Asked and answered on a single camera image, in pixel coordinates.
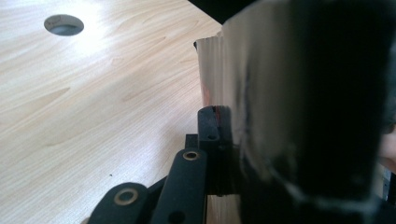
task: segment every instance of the screw hole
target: screw hole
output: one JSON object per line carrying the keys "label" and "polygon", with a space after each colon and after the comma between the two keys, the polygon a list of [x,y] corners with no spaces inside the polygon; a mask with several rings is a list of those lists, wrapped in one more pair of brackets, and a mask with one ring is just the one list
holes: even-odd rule
{"label": "screw hole", "polygon": [[188,151],[183,154],[183,158],[188,161],[195,161],[195,160],[198,160],[199,154],[194,151]]}
{"label": "screw hole", "polygon": [[171,224],[181,224],[184,222],[185,219],[186,216],[184,215],[183,212],[180,211],[173,212],[168,217],[168,221]]}
{"label": "screw hole", "polygon": [[128,205],[134,203],[137,200],[137,190],[136,189],[122,189],[114,197],[114,203],[117,205]]}

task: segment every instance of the black mount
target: black mount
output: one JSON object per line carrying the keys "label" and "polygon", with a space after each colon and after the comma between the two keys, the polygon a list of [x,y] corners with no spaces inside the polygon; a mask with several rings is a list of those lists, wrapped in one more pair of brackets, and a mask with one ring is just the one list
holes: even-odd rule
{"label": "black mount", "polygon": [[[136,183],[116,186],[97,204],[88,224],[205,223],[206,195],[239,194],[240,191],[236,183],[241,182],[241,176],[231,163],[233,147],[229,127],[220,125],[229,123],[228,117],[227,109],[222,106],[201,109],[198,134],[186,135],[185,149],[176,154],[168,177],[148,189]],[[393,183],[389,194],[396,195],[395,186]],[[394,195],[388,196],[389,199],[393,200]],[[394,223],[394,207],[382,203],[376,223]]]}

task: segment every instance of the wood grain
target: wood grain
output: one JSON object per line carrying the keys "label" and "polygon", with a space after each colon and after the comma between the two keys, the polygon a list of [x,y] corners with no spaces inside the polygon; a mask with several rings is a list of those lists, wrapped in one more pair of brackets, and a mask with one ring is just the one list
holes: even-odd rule
{"label": "wood grain", "polygon": [[[44,20],[84,22],[58,36]],[[164,177],[202,107],[187,1],[0,3],[0,223],[81,223],[123,182]]]}

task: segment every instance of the wooden table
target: wooden table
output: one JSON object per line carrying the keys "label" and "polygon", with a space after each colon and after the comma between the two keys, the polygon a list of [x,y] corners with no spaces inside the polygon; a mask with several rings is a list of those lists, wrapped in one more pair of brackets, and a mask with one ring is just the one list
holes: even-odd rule
{"label": "wooden table", "polygon": [[[44,28],[81,19],[78,35]],[[0,3],[0,223],[81,223],[123,182],[167,175],[202,107],[185,0]]]}

